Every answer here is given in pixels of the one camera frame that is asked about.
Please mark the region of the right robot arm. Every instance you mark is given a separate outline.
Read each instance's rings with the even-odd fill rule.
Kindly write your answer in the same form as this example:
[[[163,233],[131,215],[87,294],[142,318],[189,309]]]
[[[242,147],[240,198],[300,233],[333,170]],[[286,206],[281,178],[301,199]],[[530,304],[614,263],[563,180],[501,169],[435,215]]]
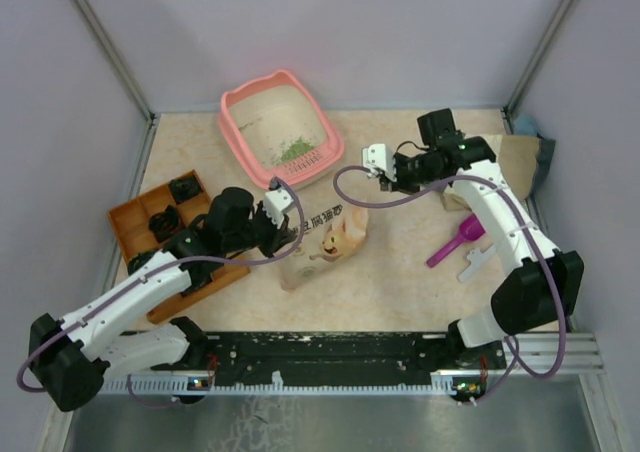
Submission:
[[[561,331],[575,309],[584,262],[563,252],[531,220],[509,187],[497,158],[480,136],[467,138],[450,109],[417,120],[423,152],[390,155],[390,191],[413,195],[428,186],[452,187],[493,241],[505,279],[480,312],[449,327],[448,359],[470,367],[482,346],[556,322]]]

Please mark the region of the beige cat litter bag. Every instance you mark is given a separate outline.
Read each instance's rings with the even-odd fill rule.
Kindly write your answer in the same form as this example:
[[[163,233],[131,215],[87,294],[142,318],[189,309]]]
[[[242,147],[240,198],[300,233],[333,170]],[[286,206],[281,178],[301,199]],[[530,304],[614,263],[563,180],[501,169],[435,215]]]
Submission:
[[[301,244],[279,262],[280,286],[293,291],[355,255],[364,245],[369,223],[366,208],[338,204],[328,219],[308,230]]]

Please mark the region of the purple plastic scoop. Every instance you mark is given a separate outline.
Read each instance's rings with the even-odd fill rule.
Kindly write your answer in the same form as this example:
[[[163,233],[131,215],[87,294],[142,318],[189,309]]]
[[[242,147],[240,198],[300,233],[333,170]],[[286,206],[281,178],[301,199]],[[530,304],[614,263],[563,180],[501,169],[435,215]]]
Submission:
[[[426,265],[429,268],[436,267],[458,247],[466,243],[475,242],[484,234],[485,230],[477,216],[475,214],[470,215],[459,224],[454,237],[427,259]]]

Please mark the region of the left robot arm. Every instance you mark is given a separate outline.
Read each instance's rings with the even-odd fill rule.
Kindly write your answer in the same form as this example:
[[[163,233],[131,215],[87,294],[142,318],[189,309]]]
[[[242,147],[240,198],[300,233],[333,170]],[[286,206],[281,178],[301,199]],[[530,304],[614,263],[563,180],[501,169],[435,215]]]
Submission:
[[[28,357],[16,383],[29,393],[47,393],[62,412],[91,401],[104,383],[154,367],[194,369],[208,356],[206,334],[189,318],[136,335],[134,321],[169,298],[186,298],[224,265],[270,264],[291,255],[302,234],[288,213],[300,200],[283,180],[272,180],[260,202],[239,187],[227,187],[205,214],[174,234],[126,280],[59,319],[44,314],[30,327]],[[258,249],[262,259],[241,254]]]

